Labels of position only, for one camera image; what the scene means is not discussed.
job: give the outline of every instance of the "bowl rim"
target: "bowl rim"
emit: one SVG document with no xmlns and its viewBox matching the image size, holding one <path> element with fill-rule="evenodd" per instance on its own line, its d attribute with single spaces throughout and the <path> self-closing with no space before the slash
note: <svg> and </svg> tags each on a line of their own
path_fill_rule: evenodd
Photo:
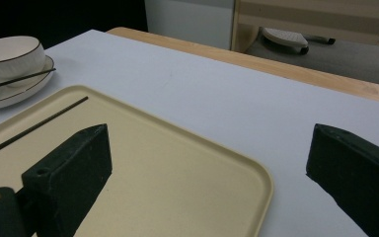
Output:
<svg viewBox="0 0 379 237">
<path fill-rule="evenodd" d="M 31 50 L 21 54 L 21 55 L 18 55 L 18 56 L 15 56 L 15 57 L 10 57 L 10 58 L 6 58 L 6 59 L 3 59 L 3 60 L 0 60 L 0 62 L 5 62 L 5 61 L 10 61 L 10 60 L 14 60 L 14 59 L 17 59 L 17 58 L 20 58 L 22 56 L 25 56 L 33 51 L 35 51 L 37 48 L 39 48 L 42 44 L 41 44 L 41 41 L 36 38 L 36 37 L 32 37 L 32 36 L 12 36 L 12 37 L 4 37 L 4 38 L 0 38 L 0 40 L 5 40 L 5 39 L 10 39 L 10 38 L 31 38 L 31 39 L 35 39 L 37 40 L 38 44 Z"/>
</svg>

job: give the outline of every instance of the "white tabletop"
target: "white tabletop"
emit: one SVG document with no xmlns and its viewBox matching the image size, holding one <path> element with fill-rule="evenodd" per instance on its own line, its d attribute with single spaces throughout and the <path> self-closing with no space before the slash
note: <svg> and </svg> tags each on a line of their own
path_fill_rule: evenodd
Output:
<svg viewBox="0 0 379 237">
<path fill-rule="evenodd" d="M 97 31 L 46 54 L 50 82 L 1 109 L 0 122 L 83 84 L 266 166 L 275 187 L 261 236 L 366 236 L 305 167 L 315 123 L 379 145 L 379 102 Z"/>
</svg>

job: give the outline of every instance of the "wooden table edge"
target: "wooden table edge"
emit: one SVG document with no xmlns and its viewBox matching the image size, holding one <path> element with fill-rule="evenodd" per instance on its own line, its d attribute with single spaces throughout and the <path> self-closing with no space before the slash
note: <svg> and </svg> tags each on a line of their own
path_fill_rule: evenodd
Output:
<svg viewBox="0 0 379 237">
<path fill-rule="evenodd" d="M 294 66 L 269 59 L 254 57 L 248 54 L 207 46 L 195 42 L 140 32 L 128 28 L 113 28 L 107 31 L 107 33 L 118 37 L 139 40 L 174 50 L 204 56 L 214 60 L 239 65 L 283 78 L 348 93 L 354 96 L 379 102 L 379 84 L 360 81 L 353 78 Z"/>
</svg>

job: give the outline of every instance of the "wall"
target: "wall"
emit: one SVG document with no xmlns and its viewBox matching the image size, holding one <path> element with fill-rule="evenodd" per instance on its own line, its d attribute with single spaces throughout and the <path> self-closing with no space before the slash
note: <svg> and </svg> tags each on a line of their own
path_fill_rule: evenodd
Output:
<svg viewBox="0 0 379 237">
<path fill-rule="evenodd" d="M 230 49 L 234 0 L 145 0 L 150 33 Z"/>
</svg>

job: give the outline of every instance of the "dark background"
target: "dark background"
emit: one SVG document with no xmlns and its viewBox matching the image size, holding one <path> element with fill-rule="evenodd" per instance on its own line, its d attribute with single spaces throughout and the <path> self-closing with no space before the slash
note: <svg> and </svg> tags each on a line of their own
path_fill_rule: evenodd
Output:
<svg viewBox="0 0 379 237">
<path fill-rule="evenodd" d="M 144 0 L 0 0 L 0 38 L 32 36 L 49 48 L 89 30 L 115 27 L 147 32 Z"/>
</svg>

